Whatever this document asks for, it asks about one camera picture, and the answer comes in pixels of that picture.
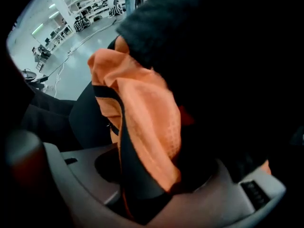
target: desk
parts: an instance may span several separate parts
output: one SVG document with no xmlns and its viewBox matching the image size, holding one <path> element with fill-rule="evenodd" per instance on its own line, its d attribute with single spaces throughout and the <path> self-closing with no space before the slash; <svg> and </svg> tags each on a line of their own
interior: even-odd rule
<svg viewBox="0 0 304 228">
<path fill-rule="evenodd" d="M 68 28 L 68 31 L 70 33 L 65 33 L 64 30 Z M 65 25 L 60 31 L 56 32 L 56 35 L 49 41 L 49 44 L 52 44 L 53 47 L 48 47 L 48 50 L 51 51 L 51 52 L 54 52 L 55 49 L 58 48 L 58 45 L 61 43 L 61 42 L 64 42 L 65 40 L 67 40 L 71 35 L 73 34 L 72 30 L 70 29 L 70 27 L 68 25 Z"/>
<path fill-rule="evenodd" d="M 100 13 L 100 12 L 105 11 L 105 10 L 108 10 L 108 9 L 109 9 L 108 6 L 107 6 L 107 7 L 103 7 L 103 8 L 101 8 L 101 9 L 96 9 L 93 13 L 89 13 L 89 14 L 87 15 L 87 17 L 88 17 L 88 18 L 89 18 L 89 17 L 92 17 L 92 16 L 94 16 L 95 14 Z"/>
<path fill-rule="evenodd" d="M 95 1 L 92 1 L 92 2 L 90 2 L 90 3 L 88 3 L 88 4 L 86 4 L 83 8 L 81 8 L 80 10 L 78 10 L 78 11 L 75 11 L 75 12 L 73 12 L 73 14 L 78 14 L 78 13 L 80 13 L 80 12 L 82 12 L 83 10 L 85 10 L 85 9 L 87 9 L 88 7 L 91 7 L 92 9 L 93 9 L 93 5 L 95 4 L 95 3 L 99 3 L 99 2 L 101 2 L 102 0 L 95 0 Z"/>
</svg>

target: orange cloth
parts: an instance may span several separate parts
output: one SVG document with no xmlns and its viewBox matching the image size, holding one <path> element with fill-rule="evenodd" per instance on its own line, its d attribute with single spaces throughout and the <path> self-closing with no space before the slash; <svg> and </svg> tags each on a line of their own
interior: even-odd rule
<svg viewBox="0 0 304 228">
<path fill-rule="evenodd" d="M 180 171 L 172 162 L 181 147 L 181 115 L 164 79 L 155 71 L 142 67 L 128 53 L 122 37 L 117 38 L 115 50 L 95 52 L 88 61 L 92 84 L 112 88 L 119 95 L 129 136 L 139 159 L 158 184 L 170 191 L 181 180 Z M 119 103 L 112 98 L 97 97 L 97 101 L 102 114 L 120 129 Z"/>
<path fill-rule="evenodd" d="M 269 168 L 269 161 L 265 161 L 265 163 L 261 166 L 261 169 L 265 171 L 267 174 L 271 175 L 271 170 Z"/>
</svg>

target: ceiling light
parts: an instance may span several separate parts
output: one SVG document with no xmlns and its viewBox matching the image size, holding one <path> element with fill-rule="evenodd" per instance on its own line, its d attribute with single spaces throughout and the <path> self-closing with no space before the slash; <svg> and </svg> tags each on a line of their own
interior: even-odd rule
<svg viewBox="0 0 304 228">
<path fill-rule="evenodd" d="M 39 25 L 39 26 L 37 27 L 37 29 L 35 29 L 35 30 L 33 31 L 32 35 L 35 34 L 42 26 L 43 26 L 43 24 Z"/>
<path fill-rule="evenodd" d="M 50 17 L 49 17 L 49 19 L 52 19 L 52 18 L 54 18 L 57 14 L 59 13 L 59 11 L 57 11 L 56 13 L 54 13 L 54 14 L 52 14 Z"/>
</svg>

